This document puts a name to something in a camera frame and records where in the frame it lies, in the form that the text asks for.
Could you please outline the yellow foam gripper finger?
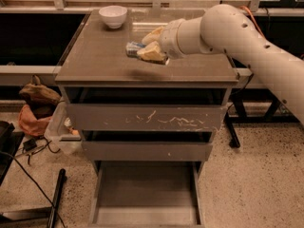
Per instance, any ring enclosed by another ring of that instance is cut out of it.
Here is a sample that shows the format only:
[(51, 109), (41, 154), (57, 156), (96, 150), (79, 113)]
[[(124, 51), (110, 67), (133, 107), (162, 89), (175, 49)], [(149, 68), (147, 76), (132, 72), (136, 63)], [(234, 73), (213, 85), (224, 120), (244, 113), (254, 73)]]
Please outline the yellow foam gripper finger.
[(160, 45), (157, 41), (148, 44), (146, 47), (137, 51), (137, 55), (144, 61), (151, 61), (155, 63), (165, 64), (167, 57), (162, 52)]
[(162, 31), (163, 31), (163, 27), (155, 28), (154, 30), (152, 30), (142, 38), (142, 43), (144, 45), (149, 45), (154, 41), (158, 41)]

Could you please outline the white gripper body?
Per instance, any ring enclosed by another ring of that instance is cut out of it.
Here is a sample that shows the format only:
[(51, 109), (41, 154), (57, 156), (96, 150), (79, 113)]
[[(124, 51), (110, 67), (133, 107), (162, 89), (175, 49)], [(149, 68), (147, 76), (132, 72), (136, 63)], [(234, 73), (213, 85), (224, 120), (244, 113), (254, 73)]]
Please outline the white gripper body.
[(161, 51), (170, 59), (179, 59), (184, 56), (178, 43), (178, 32), (184, 19), (169, 22), (162, 30), (159, 45)]

